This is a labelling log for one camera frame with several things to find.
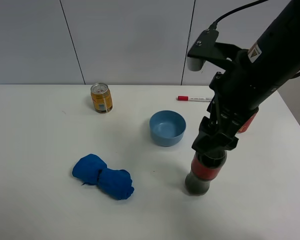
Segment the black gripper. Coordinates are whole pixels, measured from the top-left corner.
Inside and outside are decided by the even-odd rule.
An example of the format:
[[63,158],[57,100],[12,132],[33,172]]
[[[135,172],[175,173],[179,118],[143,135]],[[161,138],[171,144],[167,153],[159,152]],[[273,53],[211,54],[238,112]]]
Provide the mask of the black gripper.
[[263,49],[255,61],[251,51],[242,49],[232,70],[217,73],[210,84],[214,91],[209,118],[203,118],[192,149],[206,153],[219,148],[231,151],[237,147],[236,132],[249,118],[247,113],[278,88],[282,78],[282,54],[277,49]]

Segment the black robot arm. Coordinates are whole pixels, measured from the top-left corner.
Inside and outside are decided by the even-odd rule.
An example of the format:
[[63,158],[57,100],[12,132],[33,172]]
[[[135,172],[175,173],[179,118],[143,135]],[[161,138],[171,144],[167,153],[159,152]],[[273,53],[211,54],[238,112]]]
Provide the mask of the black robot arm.
[[205,62],[221,69],[209,87],[214,97],[199,125],[192,148],[200,154],[232,150],[237,131],[259,105],[288,80],[300,76],[300,0],[292,0],[250,49],[217,42],[213,23],[187,53],[188,68],[199,71]]

